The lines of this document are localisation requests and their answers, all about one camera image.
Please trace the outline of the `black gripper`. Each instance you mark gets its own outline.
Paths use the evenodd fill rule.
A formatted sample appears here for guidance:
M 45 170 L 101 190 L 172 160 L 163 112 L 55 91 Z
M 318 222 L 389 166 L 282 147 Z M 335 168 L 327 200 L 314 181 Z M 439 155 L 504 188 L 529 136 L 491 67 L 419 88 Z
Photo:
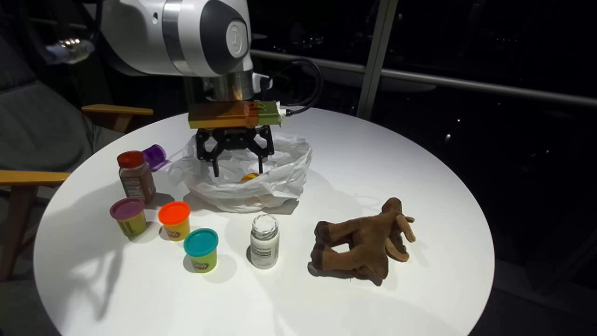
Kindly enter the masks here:
M 271 127 L 200 129 L 195 136 L 197 155 L 211 160 L 213 175 L 221 177 L 219 157 L 228 149 L 251 149 L 258 157 L 258 173 L 264 173 L 266 157 L 275 153 Z

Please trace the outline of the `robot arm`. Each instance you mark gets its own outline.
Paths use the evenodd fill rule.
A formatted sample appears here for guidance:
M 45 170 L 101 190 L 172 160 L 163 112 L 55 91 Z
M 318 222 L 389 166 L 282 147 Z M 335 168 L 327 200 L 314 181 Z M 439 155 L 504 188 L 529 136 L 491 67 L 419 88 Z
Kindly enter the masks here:
M 258 93 L 249 0 L 103 0 L 99 32 L 122 73 L 206 78 L 226 103 Z

